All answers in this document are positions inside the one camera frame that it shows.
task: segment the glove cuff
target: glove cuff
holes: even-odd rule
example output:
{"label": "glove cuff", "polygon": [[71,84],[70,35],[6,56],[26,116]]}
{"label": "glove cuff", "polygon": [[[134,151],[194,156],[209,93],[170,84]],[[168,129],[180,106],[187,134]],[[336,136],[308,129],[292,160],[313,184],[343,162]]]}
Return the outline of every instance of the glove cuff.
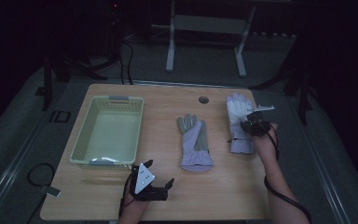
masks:
{"label": "glove cuff", "polygon": [[230,124],[231,132],[231,147],[232,153],[246,153],[254,154],[255,150],[252,143],[252,138],[242,128],[239,122]]}
{"label": "glove cuff", "polygon": [[192,151],[183,155],[181,167],[187,171],[207,171],[212,169],[213,161],[208,150]]}

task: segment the round hole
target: round hole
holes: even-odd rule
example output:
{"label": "round hole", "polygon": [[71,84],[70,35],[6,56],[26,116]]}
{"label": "round hole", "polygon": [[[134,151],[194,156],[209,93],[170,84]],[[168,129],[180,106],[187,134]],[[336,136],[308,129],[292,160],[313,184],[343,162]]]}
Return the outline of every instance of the round hole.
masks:
{"label": "round hole", "polygon": [[204,105],[209,103],[209,99],[206,96],[200,96],[199,101],[200,101],[200,103],[202,103]]}

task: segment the stand leg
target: stand leg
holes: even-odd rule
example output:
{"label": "stand leg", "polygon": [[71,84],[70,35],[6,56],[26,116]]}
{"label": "stand leg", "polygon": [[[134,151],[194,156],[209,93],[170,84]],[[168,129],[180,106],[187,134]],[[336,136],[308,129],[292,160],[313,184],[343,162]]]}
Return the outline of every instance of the stand leg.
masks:
{"label": "stand leg", "polygon": [[175,33],[175,1],[171,1],[171,26],[170,26],[170,46],[168,47],[168,58],[167,65],[165,70],[167,72],[173,71],[173,60],[175,56],[175,43],[174,43],[174,33]]}
{"label": "stand leg", "polygon": [[249,30],[251,28],[252,20],[255,15],[255,7],[252,7],[248,20],[243,28],[242,39],[240,44],[234,48],[235,59],[237,60],[237,67],[240,77],[246,77],[245,65],[242,58],[242,50],[245,46],[246,38],[248,37]]}

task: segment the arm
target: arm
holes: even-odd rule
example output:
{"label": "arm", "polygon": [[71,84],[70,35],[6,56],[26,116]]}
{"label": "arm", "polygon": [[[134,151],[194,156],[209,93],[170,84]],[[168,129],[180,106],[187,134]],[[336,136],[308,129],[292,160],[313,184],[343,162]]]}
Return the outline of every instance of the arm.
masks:
{"label": "arm", "polygon": [[141,221],[142,215],[148,205],[149,202],[133,200],[133,197],[129,193],[129,187],[127,187],[123,213],[121,214],[117,224],[137,224]]}
{"label": "arm", "polygon": [[[269,134],[276,141],[276,130],[278,125],[272,124]],[[284,179],[281,168],[276,160],[275,148],[269,137],[265,134],[262,137],[253,137],[254,146],[257,154],[263,162],[266,171],[266,179],[270,186],[284,196],[296,201],[296,197],[290,190]],[[305,214],[290,203],[282,200],[268,191],[269,209],[274,223],[309,223]]]}

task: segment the black device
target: black device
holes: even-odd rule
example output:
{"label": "black device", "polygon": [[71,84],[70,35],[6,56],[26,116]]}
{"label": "black device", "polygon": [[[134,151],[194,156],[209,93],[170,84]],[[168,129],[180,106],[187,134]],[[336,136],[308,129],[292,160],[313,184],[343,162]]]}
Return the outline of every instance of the black device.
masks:
{"label": "black device", "polygon": [[[168,190],[172,187],[173,178],[163,188],[156,188],[151,185],[155,177],[148,171],[148,167],[153,163],[152,160],[141,163],[139,166],[133,165],[131,173],[124,185],[123,197],[120,202],[120,209],[118,216],[121,217],[124,207],[131,204],[133,201],[149,202],[149,201],[166,201],[168,198]],[[126,187],[129,184],[130,195],[133,200],[124,204]]]}
{"label": "black device", "polygon": [[[144,167],[148,168],[153,163],[152,160],[145,162]],[[151,182],[143,189],[137,192],[138,176],[140,175],[140,166],[133,165],[131,168],[131,182],[130,182],[130,194],[136,201],[148,202],[148,201],[166,201],[168,198],[168,190],[172,187],[173,178],[163,188],[156,188],[151,185]]]}
{"label": "black device", "polygon": [[266,134],[271,125],[268,121],[263,120],[261,111],[255,111],[246,116],[248,120],[241,122],[242,129],[251,136],[261,137]]}

